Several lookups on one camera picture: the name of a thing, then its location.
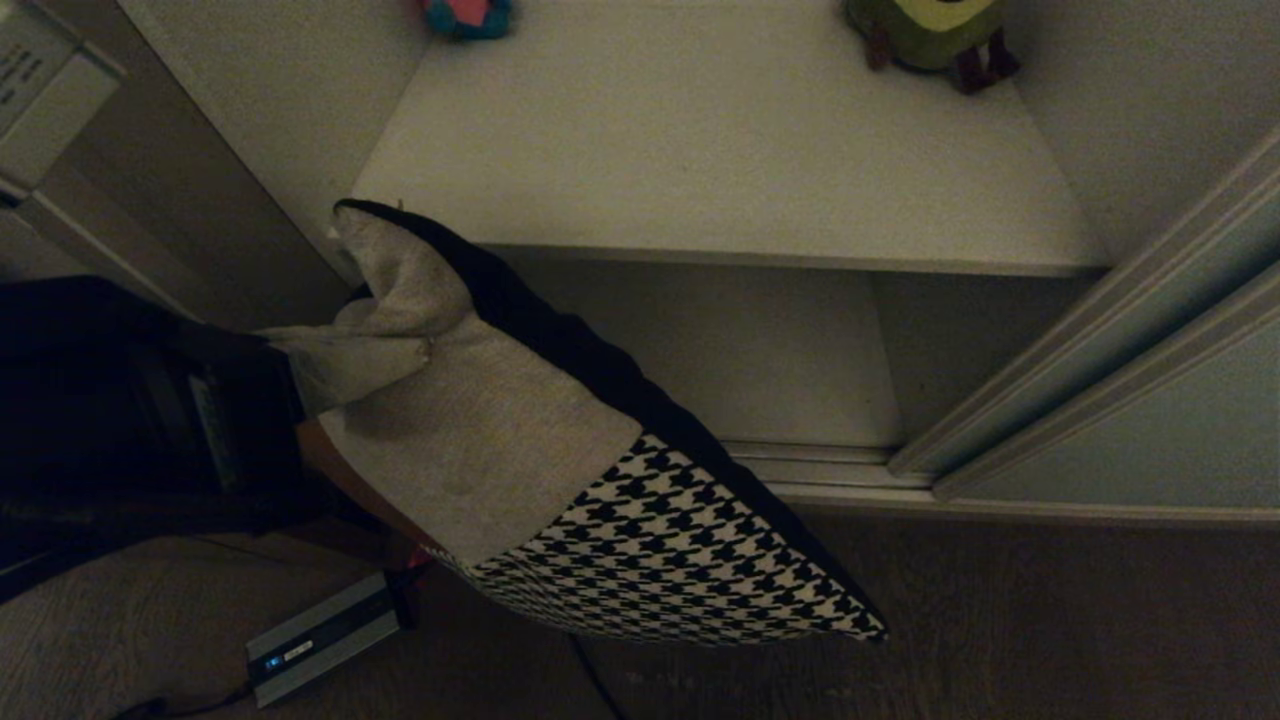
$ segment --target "floor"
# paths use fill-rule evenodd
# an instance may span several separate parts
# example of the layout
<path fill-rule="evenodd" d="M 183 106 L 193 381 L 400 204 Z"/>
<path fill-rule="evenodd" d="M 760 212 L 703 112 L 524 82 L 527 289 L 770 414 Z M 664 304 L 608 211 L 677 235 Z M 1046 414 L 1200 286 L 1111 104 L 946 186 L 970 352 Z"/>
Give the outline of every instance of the floor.
<path fill-rule="evenodd" d="M 631 720 L 1280 717 L 1280 534 L 806 519 L 890 615 L 891 643 L 591 641 Z M 218 696 L 246 639 L 367 571 L 189 539 L 81 568 L 0 607 L 3 715 Z M 563 635 L 439 569 L 426 582 L 419 630 L 264 716 L 607 719 Z"/>

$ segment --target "cushion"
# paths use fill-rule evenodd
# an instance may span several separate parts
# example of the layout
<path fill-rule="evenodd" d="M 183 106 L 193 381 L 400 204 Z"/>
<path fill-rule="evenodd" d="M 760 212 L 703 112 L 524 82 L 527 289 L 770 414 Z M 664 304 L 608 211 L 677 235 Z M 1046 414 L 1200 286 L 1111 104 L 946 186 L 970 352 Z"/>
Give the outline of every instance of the cushion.
<path fill-rule="evenodd" d="M 343 457 L 476 589 L 631 641 L 887 637 L 800 520 L 628 355 L 433 220 L 358 200 L 335 213 L 371 297 L 274 337 L 312 369 L 303 400 L 338 404 L 314 410 Z"/>

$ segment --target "plush toy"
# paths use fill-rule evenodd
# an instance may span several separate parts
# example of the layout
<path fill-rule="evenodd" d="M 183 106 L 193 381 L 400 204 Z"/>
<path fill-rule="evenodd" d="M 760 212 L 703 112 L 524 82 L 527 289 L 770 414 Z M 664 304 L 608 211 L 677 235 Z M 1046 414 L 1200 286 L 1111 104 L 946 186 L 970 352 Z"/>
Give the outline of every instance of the plush toy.
<path fill-rule="evenodd" d="M 426 26 L 458 40 L 495 40 L 511 27 L 511 0 L 424 0 Z"/>
<path fill-rule="evenodd" d="M 845 12 L 867 37 L 867 63 L 876 70 L 890 60 L 931 72 L 954 64 L 960 90 L 973 94 L 1020 68 L 1005 46 L 1005 0 L 845 0 Z"/>

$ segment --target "black cushion edge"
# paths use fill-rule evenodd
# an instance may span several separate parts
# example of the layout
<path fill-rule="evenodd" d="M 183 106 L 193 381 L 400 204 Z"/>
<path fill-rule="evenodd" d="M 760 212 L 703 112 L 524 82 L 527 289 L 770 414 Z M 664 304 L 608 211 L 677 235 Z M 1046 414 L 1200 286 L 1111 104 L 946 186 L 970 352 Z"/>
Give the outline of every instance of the black cushion edge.
<path fill-rule="evenodd" d="M 502 259 L 435 220 L 369 200 L 346 199 L 334 206 L 339 208 L 352 208 L 394 223 L 431 245 L 462 278 L 480 319 L 568 373 L 602 402 L 636 419 L 646 430 L 701 465 L 884 623 L 883 614 L 795 512 L 750 470 L 735 462 L 691 413 L 645 378 L 630 355 L 596 336 L 581 318 L 557 313 Z"/>

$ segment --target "gray fabric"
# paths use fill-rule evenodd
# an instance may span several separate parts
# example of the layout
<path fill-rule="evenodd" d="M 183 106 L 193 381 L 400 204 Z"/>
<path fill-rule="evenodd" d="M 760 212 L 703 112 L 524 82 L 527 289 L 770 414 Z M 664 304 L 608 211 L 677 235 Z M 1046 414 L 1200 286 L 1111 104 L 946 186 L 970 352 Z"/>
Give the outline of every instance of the gray fabric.
<path fill-rule="evenodd" d="M 481 320 L 428 243 L 353 209 L 339 210 L 338 229 L 376 302 L 328 328 L 268 334 L 285 351 L 292 340 L 294 352 L 328 354 L 307 366 L 312 380 L 333 372 L 329 382 L 347 388 L 329 393 L 347 404 L 320 415 L 334 446 L 458 560 L 479 564 L 527 542 L 639 437 L 639 423 Z M 430 359 L 403 374 L 406 346 L 371 337 L 429 340 Z M 367 364 L 334 360 L 358 356 L 343 348 L 358 342 Z"/>

